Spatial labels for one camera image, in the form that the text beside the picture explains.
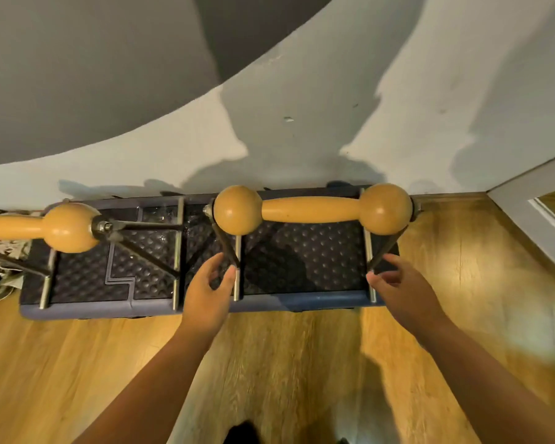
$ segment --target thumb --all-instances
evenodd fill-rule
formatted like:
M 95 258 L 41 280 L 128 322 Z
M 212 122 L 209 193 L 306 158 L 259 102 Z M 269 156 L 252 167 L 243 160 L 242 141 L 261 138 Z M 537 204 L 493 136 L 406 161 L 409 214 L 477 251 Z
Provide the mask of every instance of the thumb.
M 366 280 L 370 284 L 372 288 L 378 291 L 378 294 L 385 300 L 389 296 L 394 295 L 395 291 L 397 290 L 394 286 L 389 285 L 386 283 L 385 279 L 380 276 L 377 276 L 372 271 L 366 274 Z
M 222 278 L 222 283 L 215 291 L 220 295 L 230 296 L 232 289 L 234 288 L 234 280 L 237 277 L 237 269 L 234 265 L 230 265 L 230 267 L 224 273 L 224 277 Z

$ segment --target right hand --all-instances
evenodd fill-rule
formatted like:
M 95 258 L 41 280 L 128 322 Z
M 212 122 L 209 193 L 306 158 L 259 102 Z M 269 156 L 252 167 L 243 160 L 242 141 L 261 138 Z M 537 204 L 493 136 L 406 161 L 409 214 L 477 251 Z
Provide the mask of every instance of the right hand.
M 429 330 L 451 323 L 431 285 L 412 264 L 394 254 L 385 254 L 383 259 L 398 270 L 378 275 L 369 272 L 366 279 L 401 326 L 419 339 Z

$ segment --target laminate floor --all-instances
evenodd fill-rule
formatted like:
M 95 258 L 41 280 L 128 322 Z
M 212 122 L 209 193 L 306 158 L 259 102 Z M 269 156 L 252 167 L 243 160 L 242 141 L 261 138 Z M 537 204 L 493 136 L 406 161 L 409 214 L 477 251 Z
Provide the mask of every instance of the laminate floor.
M 444 199 L 400 240 L 444 309 L 555 407 L 555 267 L 488 199 Z M 67 443 L 180 317 L 32 322 L 0 302 L 0 444 Z M 170 442 L 474 443 L 432 359 L 385 308 L 232 314 Z

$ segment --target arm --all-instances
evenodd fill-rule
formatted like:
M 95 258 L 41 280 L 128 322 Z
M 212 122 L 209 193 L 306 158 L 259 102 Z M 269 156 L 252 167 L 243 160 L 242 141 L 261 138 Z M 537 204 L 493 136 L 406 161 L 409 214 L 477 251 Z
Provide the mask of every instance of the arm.
M 74 443 L 167 442 L 199 363 L 228 315 L 235 268 L 217 290 L 209 286 L 221 261 L 220 253 L 202 265 L 187 289 L 175 335 Z
M 429 351 L 479 439 L 555 443 L 555 411 L 452 323 L 419 271 L 399 256 L 384 258 L 398 270 L 368 273 L 368 283 Z

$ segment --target left hand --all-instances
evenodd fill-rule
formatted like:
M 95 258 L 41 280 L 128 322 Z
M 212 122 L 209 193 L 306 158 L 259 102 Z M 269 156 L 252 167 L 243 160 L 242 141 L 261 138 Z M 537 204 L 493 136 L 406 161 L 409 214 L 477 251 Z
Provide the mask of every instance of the left hand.
M 209 286 L 209 283 L 218 277 L 218 267 L 223 257 L 222 253 L 218 253 L 200 267 L 189 284 L 183 305 L 181 327 L 202 334 L 210 340 L 218 334 L 228 316 L 236 278 L 236 268 L 231 265 L 224 273 L 217 290 L 212 290 Z

